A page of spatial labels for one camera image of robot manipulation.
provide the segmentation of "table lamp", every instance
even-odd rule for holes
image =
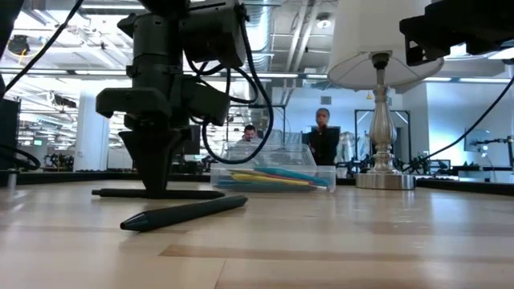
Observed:
[[[334,27],[329,80],[343,88],[371,90],[375,111],[369,131],[377,148],[375,165],[357,175],[363,189],[414,189],[414,178],[393,167],[396,128],[387,101],[389,88],[415,83],[441,70],[443,59],[416,67],[406,64],[404,18],[424,14],[430,0],[340,0]]]

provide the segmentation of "lamp stand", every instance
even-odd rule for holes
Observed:
[[[384,85],[389,58],[388,53],[372,56],[373,65],[377,69],[377,87],[373,90],[375,111],[369,136],[377,148],[377,153],[374,155],[375,166],[368,173],[357,175],[357,188],[414,189],[414,177],[397,171],[393,166],[394,155],[390,153],[391,144],[396,140],[396,128],[387,101],[389,88]]]

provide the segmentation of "white lampshade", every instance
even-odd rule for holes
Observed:
[[[430,0],[340,0],[334,26],[328,78],[354,90],[377,86],[377,71],[370,55],[392,51],[385,69],[391,87],[425,79],[441,70],[443,59],[408,67],[405,36],[400,21],[424,14]]]

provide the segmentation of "clear plastic bin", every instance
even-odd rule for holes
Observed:
[[[243,159],[256,147],[256,143],[226,144],[222,155]],[[305,144],[267,144],[246,164],[213,164],[210,183],[227,192],[331,193],[336,189],[336,167],[316,166]]]

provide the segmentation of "person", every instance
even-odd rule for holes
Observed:
[[[243,138],[237,142],[237,145],[245,145],[250,142],[259,143],[261,141],[257,136],[257,132],[255,131],[255,126],[249,124],[244,127]]]
[[[334,159],[337,155],[339,136],[328,129],[329,119],[330,112],[327,108],[318,109],[316,111],[316,129],[308,136],[308,146],[316,165],[335,165]]]

